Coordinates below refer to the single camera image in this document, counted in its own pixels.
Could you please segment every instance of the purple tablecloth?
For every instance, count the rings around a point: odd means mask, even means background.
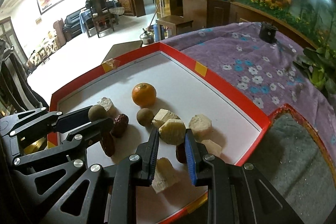
[[[259,38],[261,24],[233,23],[172,37],[163,42],[217,73],[250,98],[266,115],[291,105],[318,132],[336,162],[333,107],[292,61],[302,54],[293,40],[277,32],[276,44]]]

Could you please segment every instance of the cut root vegetable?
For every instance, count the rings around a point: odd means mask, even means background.
[[[174,167],[167,158],[157,160],[154,180],[152,182],[152,187],[156,193],[166,190],[179,181],[180,179]]]
[[[152,124],[156,128],[160,128],[163,126],[165,122],[168,121],[168,119],[179,119],[180,117],[177,116],[175,113],[170,112],[167,109],[160,109],[159,112],[155,115]]]
[[[167,144],[179,145],[184,142],[185,130],[182,120],[169,119],[159,128],[160,138]]]
[[[114,117],[117,112],[117,109],[115,108],[110,98],[103,97],[97,104],[105,108],[109,117]]]
[[[203,140],[202,144],[205,145],[209,154],[213,154],[216,157],[219,157],[221,155],[222,147],[220,145],[218,145],[217,143],[214,143],[211,140]]]
[[[189,122],[189,128],[192,130],[196,139],[202,140],[212,131],[212,123],[207,116],[199,114],[192,117]]]

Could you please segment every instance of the orange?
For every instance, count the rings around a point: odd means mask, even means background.
[[[137,84],[132,90],[132,99],[140,107],[153,105],[156,100],[156,90],[147,83]]]

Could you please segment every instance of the wooden stool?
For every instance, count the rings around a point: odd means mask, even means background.
[[[159,25],[159,29],[161,29],[161,26],[166,26],[171,28],[171,33],[173,37],[179,34],[179,28],[184,27],[193,27],[193,20],[187,20],[184,17],[179,16],[167,16],[162,17],[156,20],[156,23]]]

